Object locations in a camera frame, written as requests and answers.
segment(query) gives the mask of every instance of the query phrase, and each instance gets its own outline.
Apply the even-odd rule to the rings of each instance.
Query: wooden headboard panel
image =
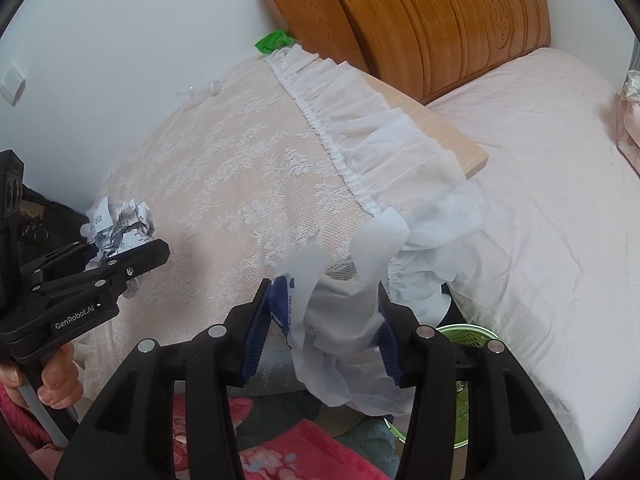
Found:
[[[423,104],[549,46],[546,0],[265,0],[302,47]]]

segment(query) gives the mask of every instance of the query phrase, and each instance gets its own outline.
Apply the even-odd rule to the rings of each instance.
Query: black bag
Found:
[[[18,224],[18,257],[24,265],[73,242],[84,242],[85,215],[22,185]]]

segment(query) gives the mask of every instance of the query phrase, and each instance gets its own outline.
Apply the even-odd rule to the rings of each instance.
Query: white ruffle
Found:
[[[453,152],[426,136],[400,108],[391,110],[359,70],[318,60],[299,45],[267,56],[362,208],[392,206],[410,236],[388,268],[392,301],[438,324],[449,307],[442,283],[456,275],[438,248],[481,229],[479,210]]]

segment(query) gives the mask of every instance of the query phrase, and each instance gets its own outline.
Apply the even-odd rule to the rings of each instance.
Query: light switch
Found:
[[[24,78],[20,75],[15,65],[12,64],[0,84],[0,94],[11,106],[15,106],[18,94],[23,87]]]

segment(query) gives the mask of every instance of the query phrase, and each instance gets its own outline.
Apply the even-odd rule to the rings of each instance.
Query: hand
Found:
[[[38,389],[41,402],[56,410],[68,408],[82,397],[82,384],[78,381],[78,368],[73,362],[74,346],[71,343],[62,345],[42,371],[42,386]],[[18,406],[27,408],[18,386],[22,385],[22,377],[18,367],[12,361],[0,364],[0,383],[9,397]]]

